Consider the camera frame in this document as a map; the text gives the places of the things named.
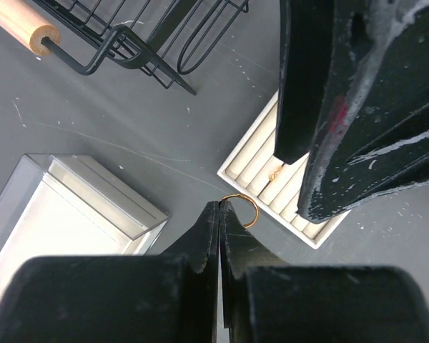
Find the metal wire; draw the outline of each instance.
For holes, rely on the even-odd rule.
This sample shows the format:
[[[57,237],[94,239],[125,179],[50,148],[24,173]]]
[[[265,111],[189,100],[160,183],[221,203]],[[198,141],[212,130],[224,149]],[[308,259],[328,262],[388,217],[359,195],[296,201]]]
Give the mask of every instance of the metal wire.
[[[228,199],[231,199],[231,198],[241,198],[241,199],[244,199],[247,202],[251,203],[251,205],[255,208],[255,218],[251,222],[249,222],[248,224],[244,224],[243,227],[245,229],[249,229],[254,224],[256,224],[257,220],[259,219],[260,210],[259,210],[259,207],[256,204],[256,202],[254,201],[254,199],[252,197],[247,196],[246,194],[237,193],[237,194],[226,195],[224,198],[221,199],[220,202],[223,202],[224,200],[228,200]]]
[[[179,73],[188,74],[194,71],[207,58],[237,16],[248,12],[248,0],[242,0],[241,3],[239,0],[238,4],[233,0],[34,0],[34,2],[86,43],[97,50],[103,49],[102,54],[108,59],[124,68],[140,69],[146,75],[153,76],[165,88],[169,88],[174,81],[182,84],[180,77],[175,76],[176,72],[168,69],[168,67],[172,69],[172,64],[175,64],[171,56],[177,56],[175,69]],[[116,34],[111,44],[105,44],[105,41],[112,39],[111,35],[117,24],[127,25],[130,31]],[[137,43],[141,40],[145,47]],[[74,59],[69,58],[70,55],[66,56],[66,53],[64,55],[61,49],[57,51],[64,56],[65,62],[69,61],[72,67],[75,65]],[[163,68],[163,63],[159,63],[161,59],[150,59],[149,52],[167,59],[169,64]],[[183,70],[189,63],[192,66]]]

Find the gray surface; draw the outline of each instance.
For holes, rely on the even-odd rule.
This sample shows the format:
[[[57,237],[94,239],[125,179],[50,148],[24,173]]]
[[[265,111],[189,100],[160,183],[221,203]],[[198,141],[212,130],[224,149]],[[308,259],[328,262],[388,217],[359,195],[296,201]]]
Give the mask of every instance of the gray surface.
[[[197,96],[109,61],[80,76],[55,57],[37,60],[0,29],[0,191],[24,153],[90,154],[172,215],[154,247],[162,251],[206,202],[232,193],[216,171],[277,89],[278,20],[278,1],[251,0],[251,12],[186,78]],[[86,55],[73,34],[62,37]],[[235,206],[247,220],[251,209]],[[359,207],[317,251],[266,216],[252,232],[293,264],[402,267],[429,301],[429,186]]]

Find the black wire rack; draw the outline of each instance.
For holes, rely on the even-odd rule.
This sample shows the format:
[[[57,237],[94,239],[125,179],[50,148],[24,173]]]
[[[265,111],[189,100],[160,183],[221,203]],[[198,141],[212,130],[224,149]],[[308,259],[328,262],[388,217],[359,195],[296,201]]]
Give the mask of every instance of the black wire rack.
[[[194,71],[239,14],[249,11],[249,0],[34,2],[96,49],[83,65],[50,38],[42,39],[76,72],[90,75],[108,58],[126,69],[140,69],[166,89],[177,82],[194,95],[181,75]]]

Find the wooden dowel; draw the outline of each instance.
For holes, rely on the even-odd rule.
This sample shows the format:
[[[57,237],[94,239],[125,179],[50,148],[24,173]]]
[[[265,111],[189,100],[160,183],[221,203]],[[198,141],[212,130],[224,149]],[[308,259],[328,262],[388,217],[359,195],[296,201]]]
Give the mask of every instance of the wooden dowel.
[[[293,225],[293,227],[295,227],[297,230],[303,231],[309,223],[310,222],[308,220],[303,219],[300,215],[297,215],[294,220],[292,220],[291,225]]]
[[[286,186],[283,187],[280,193],[270,203],[270,208],[276,213],[281,213],[285,209],[286,205],[292,200],[294,195],[299,191],[302,186],[303,174],[305,173],[305,167],[307,166],[307,160],[299,167],[299,169],[292,175]]]
[[[314,239],[326,224],[327,222],[322,222],[319,224],[308,223],[307,226],[304,228],[303,233],[308,238]]]
[[[44,37],[60,43],[60,32],[22,0],[0,0],[0,26],[37,55],[48,55]]]
[[[297,215],[297,203],[299,202],[300,191],[291,199],[288,205],[281,211],[280,216],[286,221],[291,222]]]

